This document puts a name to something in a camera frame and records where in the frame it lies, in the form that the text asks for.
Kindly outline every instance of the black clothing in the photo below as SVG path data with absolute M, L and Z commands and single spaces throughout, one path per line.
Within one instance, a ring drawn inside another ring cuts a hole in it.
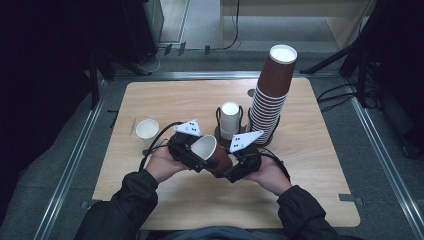
M 110 202 L 97 203 L 90 208 L 75 239 L 135 239 L 137 231 L 157 205 L 157 187 L 156 180 L 146 170 L 127 174 L 121 189 L 113 195 Z M 284 226 L 282 231 L 287 238 L 339 239 L 324 219 L 324 209 L 311 194 L 299 186 L 284 192 L 277 203 L 280 206 L 278 216 Z M 222 229 L 203 228 L 193 230 L 191 234 L 190 231 L 184 231 L 186 233 L 183 236 L 190 236 L 189 239 L 234 239 L 232 236 L 238 236 L 237 239 L 258 239 L 240 228 Z M 187 239 L 181 235 L 179 237 L 178 239 Z

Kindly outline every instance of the person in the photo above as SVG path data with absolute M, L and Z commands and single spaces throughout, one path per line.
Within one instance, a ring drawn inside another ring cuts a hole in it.
M 245 177 L 278 197 L 278 216 L 284 226 L 280 239 L 340 239 L 325 220 L 325 211 L 306 190 L 295 185 L 269 157 L 262 157 L 257 172 Z M 121 189 L 111 201 L 94 204 L 84 217 L 75 239 L 135 239 L 156 207 L 158 186 L 175 173 L 187 170 L 175 161 L 167 147 L 158 148 L 145 169 L 127 174 Z M 170 232 L 161 239 L 261 239 L 252 231 L 230 226 L 212 226 L 196 230 Z

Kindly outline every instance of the table top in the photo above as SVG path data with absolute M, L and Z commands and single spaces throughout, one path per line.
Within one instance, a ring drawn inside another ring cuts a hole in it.
M 128 85 L 110 139 L 93 199 L 110 200 L 127 173 L 138 170 L 148 146 L 135 134 L 146 118 L 160 128 L 176 121 L 197 119 L 203 135 L 213 135 L 215 112 L 224 102 L 239 103 L 245 110 L 257 79 L 136 82 Z M 163 138 L 175 132 L 170 129 Z M 350 194 L 309 80 L 294 78 L 281 112 L 281 121 L 267 149 L 277 155 L 294 185 L 309 191 L 327 212 L 334 227 L 354 227 L 360 222 L 354 202 L 340 201 Z M 203 170 L 183 171 L 157 189 L 159 203 L 142 226 L 146 230 L 193 229 L 213 225 L 241 228 L 281 228 L 277 197 L 254 182 L 231 184 Z

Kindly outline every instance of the black sleeve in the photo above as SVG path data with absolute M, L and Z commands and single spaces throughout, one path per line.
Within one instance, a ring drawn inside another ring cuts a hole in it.
M 135 239 L 158 203 L 158 183 L 146 170 L 129 173 L 110 202 L 93 205 L 75 239 Z
M 277 203 L 283 230 L 290 239 L 339 239 L 325 220 L 324 209 L 306 190 L 293 186 L 279 197 Z

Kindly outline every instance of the hand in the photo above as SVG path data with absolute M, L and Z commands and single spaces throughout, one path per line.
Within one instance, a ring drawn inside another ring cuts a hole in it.
M 258 183 L 261 187 L 277 196 L 293 187 L 274 160 L 266 156 L 262 156 L 259 170 L 247 175 L 244 179 Z
M 175 173 L 188 169 L 184 164 L 175 161 L 168 147 L 156 149 L 147 163 L 146 170 L 156 179 L 158 184 L 166 181 Z

